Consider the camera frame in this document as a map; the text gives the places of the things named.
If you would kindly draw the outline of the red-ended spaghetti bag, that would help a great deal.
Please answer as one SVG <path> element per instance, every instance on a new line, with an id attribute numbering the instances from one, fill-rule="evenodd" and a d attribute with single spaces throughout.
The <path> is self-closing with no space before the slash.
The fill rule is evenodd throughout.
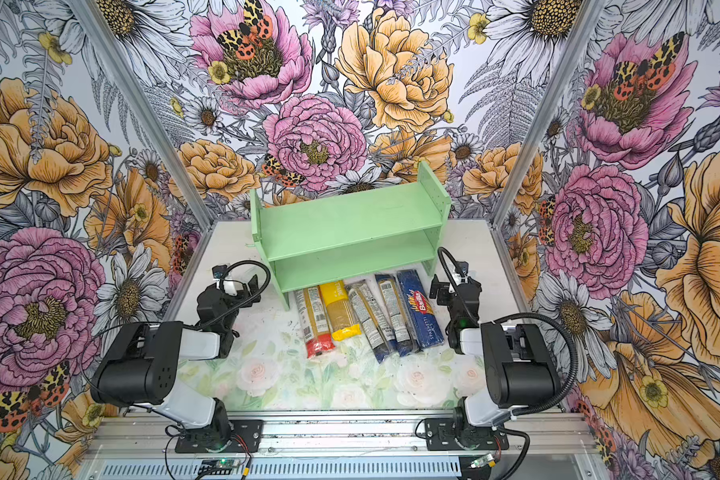
<path id="1" fill-rule="evenodd" d="M 307 358 L 313 359 L 333 350 L 335 345 L 319 288 L 297 290 L 294 297 Z"/>

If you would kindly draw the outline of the yellow spaghetti bag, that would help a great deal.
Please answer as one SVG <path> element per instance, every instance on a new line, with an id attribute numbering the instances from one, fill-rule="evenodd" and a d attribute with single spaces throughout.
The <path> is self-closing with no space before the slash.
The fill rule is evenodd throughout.
<path id="1" fill-rule="evenodd" d="M 324 283 L 318 286 L 325 306 L 331 336 L 334 341 L 343 341 L 362 334 L 343 281 Z"/>

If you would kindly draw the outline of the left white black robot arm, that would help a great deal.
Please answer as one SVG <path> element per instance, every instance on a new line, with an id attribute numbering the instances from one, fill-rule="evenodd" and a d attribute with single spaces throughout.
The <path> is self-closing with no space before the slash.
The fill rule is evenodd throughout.
<path id="1" fill-rule="evenodd" d="M 91 378 L 92 398 L 118 407 L 140 406 L 176 422 L 190 445 L 210 451 L 234 440 L 222 400 L 202 395 L 178 379 L 179 362 L 222 359 L 239 336 L 239 310 L 260 301 L 258 277 L 224 280 L 197 297 L 200 321 L 122 326 Z"/>

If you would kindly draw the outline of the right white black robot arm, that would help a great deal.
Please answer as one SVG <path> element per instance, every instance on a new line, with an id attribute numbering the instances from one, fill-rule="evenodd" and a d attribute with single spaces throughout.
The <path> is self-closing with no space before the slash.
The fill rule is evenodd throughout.
<path id="1" fill-rule="evenodd" d="M 467 278 L 453 286 L 434 278 L 429 297 L 447 308 L 449 347 L 459 355 L 483 360 L 486 386 L 461 398 L 450 426 L 434 428 L 431 450 L 458 447 L 462 450 L 498 449 L 508 446 L 499 431 L 526 407 L 547 403 L 562 391 L 539 326 L 540 318 L 529 312 L 506 315 L 480 323 L 479 297 L 482 287 Z"/>

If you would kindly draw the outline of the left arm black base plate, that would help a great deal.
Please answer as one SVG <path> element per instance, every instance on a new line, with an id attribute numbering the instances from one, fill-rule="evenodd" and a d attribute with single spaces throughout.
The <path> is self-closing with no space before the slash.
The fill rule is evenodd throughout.
<path id="1" fill-rule="evenodd" d="M 179 454 L 256 453 L 262 439 L 262 420 L 230 420 L 226 427 L 189 429 L 175 446 Z"/>

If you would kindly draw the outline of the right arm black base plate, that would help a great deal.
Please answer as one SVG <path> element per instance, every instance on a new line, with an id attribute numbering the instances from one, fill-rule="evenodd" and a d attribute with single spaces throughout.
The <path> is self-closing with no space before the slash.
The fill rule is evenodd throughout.
<path id="1" fill-rule="evenodd" d="M 509 448 L 507 436 L 489 427 L 458 426 L 453 418 L 425 418 L 422 435 L 429 451 L 498 451 Z"/>

